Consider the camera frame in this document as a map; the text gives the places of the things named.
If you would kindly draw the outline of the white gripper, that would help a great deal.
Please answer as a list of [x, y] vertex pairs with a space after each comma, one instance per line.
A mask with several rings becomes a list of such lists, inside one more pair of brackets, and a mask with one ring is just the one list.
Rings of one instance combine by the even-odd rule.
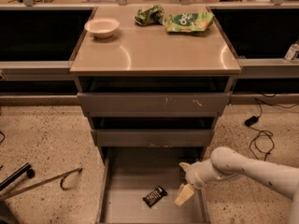
[[178, 195], [174, 200], [176, 206], [185, 204], [195, 193], [195, 189], [201, 189], [212, 179], [212, 165], [210, 160], [197, 161], [193, 164], [181, 162], [179, 166], [186, 173], [186, 185], [181, 184]]

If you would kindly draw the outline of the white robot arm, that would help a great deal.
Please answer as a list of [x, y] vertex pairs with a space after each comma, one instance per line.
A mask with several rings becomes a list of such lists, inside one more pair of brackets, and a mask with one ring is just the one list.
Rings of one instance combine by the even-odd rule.
[[187, 184], [179, 187], [174, 200], [182, 206], [194, 193], [210, 182], [244, 175], [292, 200], [288, 224], [299, 224], [299, 169], [247, 158], [228, 147], [217, 147], [210, 158], [192, 164], [181, 162]]

